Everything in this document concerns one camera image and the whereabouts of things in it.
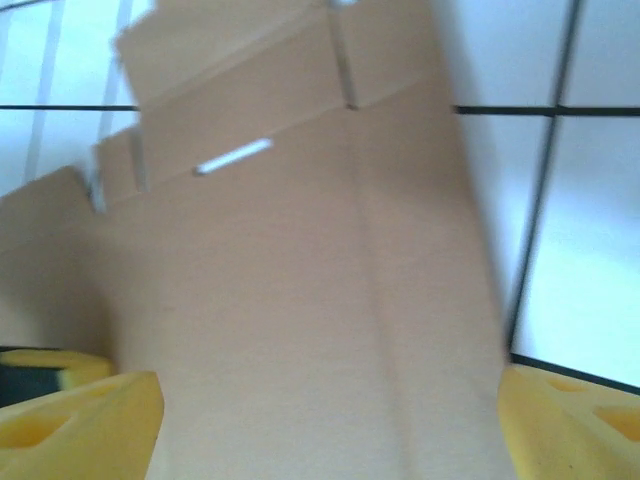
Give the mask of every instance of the cardboard panel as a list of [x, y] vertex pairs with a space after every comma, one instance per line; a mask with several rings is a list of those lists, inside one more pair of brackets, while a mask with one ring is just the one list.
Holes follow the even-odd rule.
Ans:
[[87, 190], [71, 167], [31, 182], [0, 202], [0, 252], [93, 215]]
[[111, 354], [111, 299], [91, 281], [76, 238], [56, 233], [0, 254], [3, 345]]
[[358, 106], [440, 71], [425, 0], [360, 0], [344, 7], [339, 19]]
[[94, 147], [108, 206], [138, 193], [131, 135], [132, 130], [126, 129]]
[[499, 319], [447, 111], [425, 82], [351, 117], [387, 361], [409, 478], [513, 478], [495, 413]]
[[160, 374], [171, 478], [402, 478], [345, 113], [87, 227], [119, 361]]
[[142, 115], [151, 183], [342, 105], [326, 16]]
[[123, 32], [120, 56], [143, 107], [211, 78], [308, 23], [318, 0], [167, 2]]

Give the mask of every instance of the corrugated cardboard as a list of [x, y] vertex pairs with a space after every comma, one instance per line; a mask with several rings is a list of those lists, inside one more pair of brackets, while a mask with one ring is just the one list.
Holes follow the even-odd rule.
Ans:
[[117, 39], [143, 109], [248, 60], [326, 13], [319, 0], [166, 3]]
[[151, 183], [343, 104], [330, 30], [301, 32], [142, 115]]
[[[150, 478], [514, 478], [484, 243], [412, 1], [339, 14], [365, 107], [340, 108], [322, 15], [143, 112], [150, 193], [114, 195], [106, 216], [50, 225], [51, 244], [0, 256], [11, 298], [38, 268], [58, 272], [34, 283], [41, 305], [75, 319], [95, 302], [120, 367], [158, 371], [166, 416]], [[192, 174], [265, 136], [272, 149]], [[42, 267], [26, 260], [36, 250]], [[19, 312], [0, 325], [23, 340], [37, 333], [24, 317], [51, 323], [46, 308]]]

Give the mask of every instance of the cardboard flap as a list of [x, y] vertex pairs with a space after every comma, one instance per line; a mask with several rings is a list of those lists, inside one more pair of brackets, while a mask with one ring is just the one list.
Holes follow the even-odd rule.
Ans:
[[358, 106], [441, 69], [425, 0], [360, 0], [340, 9], [339, 19]]
[[133, 129], [107, 137], [94, 147], [107, 205], [138, 193], [133, 164]]
[[198, 88], [144, 111], [151, 183], [343, 104], [326, 14]]
[[199, 2], [161, 8], [117, 39], [142, 108], [172, 97], [308, 23], [317, 0]]

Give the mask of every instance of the black strip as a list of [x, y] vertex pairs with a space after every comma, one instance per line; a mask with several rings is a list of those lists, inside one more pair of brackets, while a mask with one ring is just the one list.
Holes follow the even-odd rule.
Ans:
[[4, 352], [11, 352], [13, 350], [38, 350], [38, 351], [47, 351], [47, 352], [59, 352], [59, 348], [43, 348], [43, 347], [15, 347], [15, 346], [1, 346], [0, 354]]
[[[567, 73], [569, 71], [569, 66], [571, 64], [573, 56], [573, 46], [576, 39], [576, 31], [578, 22], [580, 20], [580, 11], [582, 8], [582, 4], [582, 0], [573, 0], [567, 18], [565, 38], [560, 55], [560, 63], [558, 66], [553, 94], [553, 105], [556, 108], [560, 107], [562, 98], [564, 96], [564, 90], [567, 83]], [[545, 145], [542, 151], [542, 159], [538, 168], [535, 196], [525, 236], [526, 240], [524, 253], [522, 256], [520, 268], [518, 270], [519, 274], [517, 277], [518, 281], [516, 283], [513, 306], [511, 308], [511, 311], [509, 312], [509, 316], [507, 317], [506, 347], [508, 352], [511, 352], [511, 349], [513, 347], [513, 340], [516, 334], [517, 323], [520, 319], [522, 305], [527, 289], [527, 283], [529, 280], [531, 268], [533, 266], [533, 254], [536, 248], [536, 241], [538, 239], [540, 217], [542, 214], [543, 203], [549, 184], [549, 177], [551, 176], [551, 164], [553, 159], [553, 149], [557, 137], [557, 127], [558, 117], [552, 116], [549, 120]]]
[[0, 110], [137, 112], [138, 107], [136, 105], [0, 105]]
[[640, 107], [525, 107], [454, 105], [460, 115], [505, 115], [536, 117], [640, 117]]
[[18, 8], [30, 7], [31, 5], [36, 5], [38, 3], [52, 2], [54, 0], [26, 0], [24, 2], [16, 2], [11, 3], [9, 5], [5, 5], [4, 7], [0, 7], [0, 13], [8, 12], [9, 10], [16, 10]]
[[573, 370], [571, 368], [562, 367], [560, 365], [556, 365], [555, 363], [543, 362], [542, 360], [538, 360], [535, 358], [518, 355], [517, 353], [511, 354], [511, 362], [516, 365], [539, 368], [541, 370], [558, 373], [566, 377], [577, 378], [579, 380], [595, 383], [597, 385], [614, 388], [623, 392], [632, 393], [633, 395], [640, 395], [640, 388], [634, 385], [616, 382], [608, 378], [598, 377], [597, 375], [591, 375], [590, 373], [581, 372], [580, 370]]
[[553, 116], [553, 109], [553, 107], [453, 106], [454, 112], [460, 115], [524, 115], [550, 117]]

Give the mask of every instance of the white wall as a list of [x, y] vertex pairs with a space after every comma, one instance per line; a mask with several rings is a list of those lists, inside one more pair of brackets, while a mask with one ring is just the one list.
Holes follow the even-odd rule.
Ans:
[[[152, 6], [151, 0], [64, 0], [56, 3], [55, 10], [53, 2], [43, 2], [3, 12], [0, 104], [135, 104], [125, 75], [114, 63], [111, 41], [120, 28], [135, 22]], [[59, 42], [57, 48], [50, 47], [46, 52], [52, 14], [60, 19], [54, 24], [59, 29]], [[43, 74], [43, 62], [53, 58], [52, 54], [52, 71]], [[96, 142], [137, 121], [134, 112], [39, 115], [44, 118], [44, 127], [36, 178], [65, 165], [86, 167], [92, 161], [91, 148]], [[35, 119], [33, 111], [0, 110], [0, 196], [24, 183]]]
[[[434, 0], [455, 99], [550, 105], [569, 1]], [[640, 4], [586, 0], [564, 103], [640, 105]], [[544, 117], [460, 117], [503, 307], [513, 300]], [[514, 353], [640, 385], [640, 119], [559, 122]]]

